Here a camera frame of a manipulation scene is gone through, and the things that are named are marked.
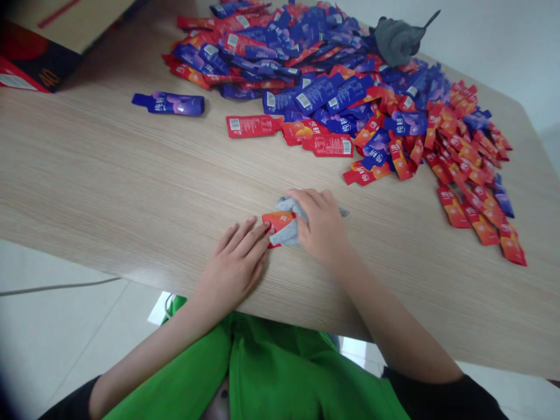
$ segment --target left hand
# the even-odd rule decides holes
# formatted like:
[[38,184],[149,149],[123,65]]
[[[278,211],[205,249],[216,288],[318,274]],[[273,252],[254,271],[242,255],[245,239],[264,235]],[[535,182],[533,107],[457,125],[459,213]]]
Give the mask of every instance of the left hand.
[[231,226],[220,239],[191,299],[204,307],[214,323],[220,322],[256,287],[264,270],[266,250],[274,229],[270,223],[251,230],[256,217]]

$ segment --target hand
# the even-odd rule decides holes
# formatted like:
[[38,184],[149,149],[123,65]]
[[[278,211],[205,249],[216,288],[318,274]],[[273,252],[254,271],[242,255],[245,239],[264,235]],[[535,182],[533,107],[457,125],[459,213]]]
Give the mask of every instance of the hand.
[[289,190],[288,195],[299,201],[309,223],[298,218],[299,241],[313,257],[331,269],[345,263],[354,252],[337,200],[330,190]]
[[231,226],[220,239],[190,300],[202,304],[217,324],[248,297],[263,274],[266,250],[274,229],[270,223],[254,230],[256,217]]

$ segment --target red stripe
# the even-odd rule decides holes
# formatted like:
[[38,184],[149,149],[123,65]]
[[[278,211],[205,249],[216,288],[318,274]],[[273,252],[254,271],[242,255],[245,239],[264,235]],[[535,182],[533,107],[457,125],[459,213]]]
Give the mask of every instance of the red stripe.
[[66,3],[64,6],[62,6],[60,9],[55,11],[52,15],[47,16],[45,19],[40,21],[37,26],[40,29],[45,29],[45,27],[47,25],[52,23],[54,20],[58,19],[61,15],[65,14],[67,11],[69,11],[71,8],[73,8],[76,4],[80,3],[80,1],[81,0],[70,0],[68,3]]

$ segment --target table surface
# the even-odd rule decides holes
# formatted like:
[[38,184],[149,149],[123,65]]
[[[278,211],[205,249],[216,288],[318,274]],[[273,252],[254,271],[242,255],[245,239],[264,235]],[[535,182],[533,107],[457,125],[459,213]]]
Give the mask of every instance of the table surface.
[[[358,252],[453,358],[560,379],[560,183],[519,103],[477,84],[515,149],[502,174],[528,268],[452,228],[425,165],[406,182],[347,186],[355,159],[316,158],[280,133],[228,138],[225,117],[261,114],[261,101],[222,99],[169,73],[159,54],[181,38],[177,14],[208,15],[181,3],[148,3],[57,94],[0,89],[4,239],[188,296],[233,222],[273,211],[288,188],[331,188],[351,212]],[[206,113],[131,105],[154,90],[204,95]],[[269,261],[241,311],[369,339],[341,287],[301,248],[272,250]]]

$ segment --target finger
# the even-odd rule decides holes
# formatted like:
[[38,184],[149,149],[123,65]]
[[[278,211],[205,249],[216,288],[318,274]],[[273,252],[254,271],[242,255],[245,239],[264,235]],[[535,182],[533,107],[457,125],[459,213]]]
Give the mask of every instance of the finger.
[[334,198],[334,194],[331,190],[324,190],[321,195],[327,203],[338,205],[337,199]]
[[269,227],[270,222],[266,222],[260,226],[257,226],[254,230],[246,234],[245,237],[241,240],[241,243],[237,246],[237,248],[235,248],[235,254],[239,257],[246,256],[253,248],[255,243],[263,237],[264,233]]
[[311,234],[311,230],[309,229],[309,223],[307,223],[303,218],[297,218],[297,235],[299,236],[299,241],[303,244],[306,238],[309,237]]
[[225,248],[226,252],[233,252],[233,250],[237,248],[237,245],[241,243],[247,232],[251,230],[251,227],[254,225],[256,220],[257,218],[255,216],[251,216],[247,220],[245,220],[245,223],[243,223],[243,225],[239,228],[235,235],[233,235],[231,241],[227,244]]
[[214,251],[214,254],[219,254],[220,252],[222,252],[225,249],[226,246],[228,246],[229,242],[231,241],[231,239],[232,239],[233,235],[235,234],[235,232],[237,231],[238,227],[239,227],[239,225],[237,223],[234,223],[226,230],[226,233],[218,241],[218,244],[216,245],[216,250]]
[[268,244],[270,244],[270,237],[274,235],[276,231],[274,228],[271,228],[266,235],[264,235],[254,246],[253,248],[247,253],[245,257],[249,263],[256,264],[259,258],[263,256],[266,252]]
[[319,210],[319,206],[317,206],[311,195],[307,193],[307,190],[288,190],[286,193],[298,201],[308,217]]
[[317,190],[311,188],[309,190],[304,190],[304,191],[311,196],[311,198],[315,203],[317,203],[317,206],[319,208],[325,208],[327,202],[325,201],[325,198],[321,194],[319,194]]
[[255,288],[258,281],[260,280],[261,276],[263,275],[264,271],[264,263],[267,259],[267,254],[264,253],[257,261],[257,265],[255,265],[255,269],[253,270],[253,274],[251,274],[251,279],[247,285],[247,291],[251,291]]

